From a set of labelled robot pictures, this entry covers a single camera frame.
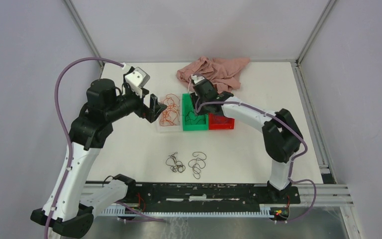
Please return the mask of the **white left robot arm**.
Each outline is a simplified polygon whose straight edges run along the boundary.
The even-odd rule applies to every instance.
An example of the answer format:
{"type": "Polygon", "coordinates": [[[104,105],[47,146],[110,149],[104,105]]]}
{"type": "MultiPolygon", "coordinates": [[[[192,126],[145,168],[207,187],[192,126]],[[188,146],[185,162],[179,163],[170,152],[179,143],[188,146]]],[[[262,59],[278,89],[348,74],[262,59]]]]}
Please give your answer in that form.
{"type": "Polygon", "coordinates": [[[91,228],[94,219],[112,203],[132,202],[137,195],[135,180],[117,175],[108,185],[85,198],[81,197],[91,167],[113,131],[113,123],[132,113],[154,122],[166,109],[154,94],[144,104],[148,93],[137,94],[124,83],[122,92],[110,79],[98,79],[87,89],[87,102],[72,122],[69,143],[57,183],[46,204],[33,210],[31,220],[47,230],[80,239],[91,228]]]}

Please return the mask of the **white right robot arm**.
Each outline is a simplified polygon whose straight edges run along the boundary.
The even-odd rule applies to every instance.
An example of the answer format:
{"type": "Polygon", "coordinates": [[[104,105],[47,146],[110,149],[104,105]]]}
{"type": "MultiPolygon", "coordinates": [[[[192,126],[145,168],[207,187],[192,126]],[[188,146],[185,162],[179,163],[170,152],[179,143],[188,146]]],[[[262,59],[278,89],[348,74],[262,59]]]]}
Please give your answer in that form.
{"type": "Polygon", "coordinates": [[[212,114],[238,120],[259,131],[265,151],[272,159],[267,195],[271,202],[280,203],[291,186],[291,171],[299,149],[307,144],[292,114],[286,109],[267,111],[247,104],[231,92],[219,93],[214,84],[201,76],[193,76],[191,102],[196,115],[212,114]]]}

